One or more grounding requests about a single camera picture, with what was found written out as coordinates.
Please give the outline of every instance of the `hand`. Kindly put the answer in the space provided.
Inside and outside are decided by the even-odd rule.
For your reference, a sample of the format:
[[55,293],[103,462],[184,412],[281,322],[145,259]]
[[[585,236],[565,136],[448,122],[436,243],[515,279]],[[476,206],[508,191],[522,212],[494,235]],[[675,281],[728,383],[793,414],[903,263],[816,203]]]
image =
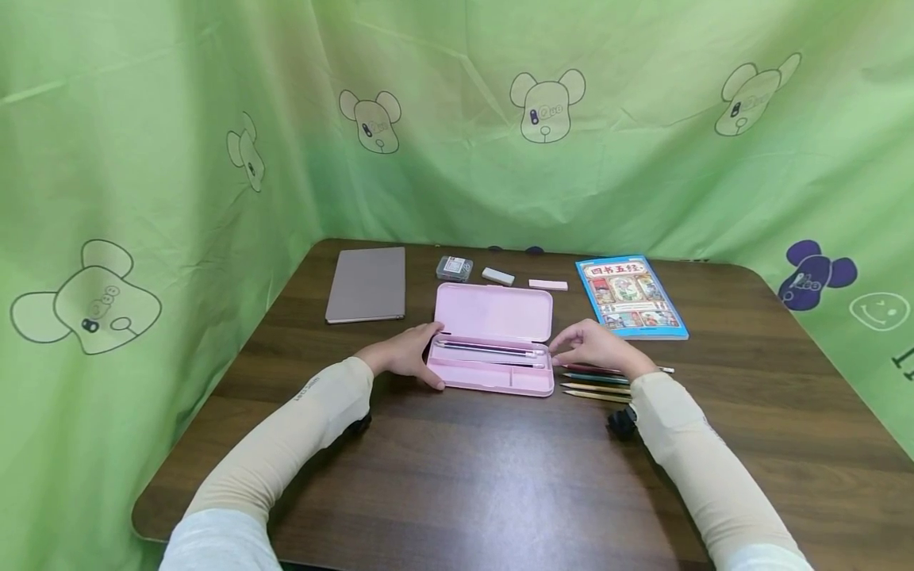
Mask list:
[[[557,354],[562,344],[570,345],[571,350]],[[549,352],[554,355],[554,365],[585,363],[615,369],[632,381],[657,370],[646,354],[592,319],[575,323],[556,335],[549,344]]]
[[443,328],[444,325],[437,322],[411,327],[396,337],[369,345],[356,353],[356,357],[365,361],[375,376],[385,371],[415,376],[434,389],[444,390],[441,377],[435,375],[422,361],[422,352],[431,337]]

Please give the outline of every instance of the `arm sleeve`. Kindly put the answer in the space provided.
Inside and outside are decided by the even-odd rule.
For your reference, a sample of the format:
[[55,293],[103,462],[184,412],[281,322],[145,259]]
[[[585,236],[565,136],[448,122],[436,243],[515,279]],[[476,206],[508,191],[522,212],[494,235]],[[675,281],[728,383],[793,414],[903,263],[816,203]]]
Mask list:
[[632,383],[632,408],[645,446],[679,490],[718,568],[812,569],[764,492],[682,385],[665,373],[644,375]]
[[270,508],[304,463],[368,414],[374,375],[349,357],[315,375],[228,453],[200,485],[187,516],[237,510],[266,525]]

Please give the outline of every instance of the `colored pencil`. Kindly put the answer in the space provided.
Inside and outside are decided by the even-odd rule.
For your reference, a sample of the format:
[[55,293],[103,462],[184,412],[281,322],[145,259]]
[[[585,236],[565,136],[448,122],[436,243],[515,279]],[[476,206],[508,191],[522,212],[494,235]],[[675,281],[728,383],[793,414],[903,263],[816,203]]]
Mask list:
[[[610,375],[621,375],[622,371],[616,371],[615,369],[604,369],[603,367],[593,366],[593,365],[578,365],[577,363],[572,363],[568,365],[563,365],[569,371],[580,371],[581,373],[608,373]],[[676,370],[671,366],[658,366],[658,369],[672,375]]]
[[622,405],[628,405],[632,402],[630,398],[625,397],[614,397],[613,395],[598,395],[596,393],[585,393],[584,391],[564,391],[566,395],[572,395],[573,397],[583,397],[583,398],[593,398],[594,400],[605,400],[611,403],[619,403]]
[[586,391],[593,391],[595,393],[609,393],[611,395],[631,395],[632,390],[630,388],[616,388],[615,386],[595,386],[595,385],[582,385],[581,383],[561,383],[565,388],[580,388]]
[[583,375],[581,373],[562,373],[562,376],[573,378],[576,381],[591,381],[591,383],[609,383],[610,385],[626,385],[629,382],[621,376]]

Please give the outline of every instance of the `small container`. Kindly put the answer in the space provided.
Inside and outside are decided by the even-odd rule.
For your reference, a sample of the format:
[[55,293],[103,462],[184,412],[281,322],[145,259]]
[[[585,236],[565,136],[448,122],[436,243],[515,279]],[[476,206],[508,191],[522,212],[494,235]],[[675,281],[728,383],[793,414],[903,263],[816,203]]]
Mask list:
[[[435,300],[435,321],[444,323],[444,331],[432,338],[427,362],[446,386],[527,397],[552,394],[552,357],[544,344],[552,334],[548,291],[443,283]],[[494,344],[536,355],[478,353],[441,346],[438,341]]]
[[438,262],[438,269],[435,270],[435,275],[438,276],[439,280],[466,283],[470,279],[471,271],[473,271],[473,261],[471,259],[442,256],[441,261]]

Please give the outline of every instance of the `green curtain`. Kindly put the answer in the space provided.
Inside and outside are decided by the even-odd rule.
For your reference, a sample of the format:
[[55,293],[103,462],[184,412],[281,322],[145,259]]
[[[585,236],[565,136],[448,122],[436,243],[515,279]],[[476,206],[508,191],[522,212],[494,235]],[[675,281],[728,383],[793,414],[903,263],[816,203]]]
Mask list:
[[3,3],[4,568],[154,568],[133,500],[325,237],[747,266],[914,453],[912,20]]

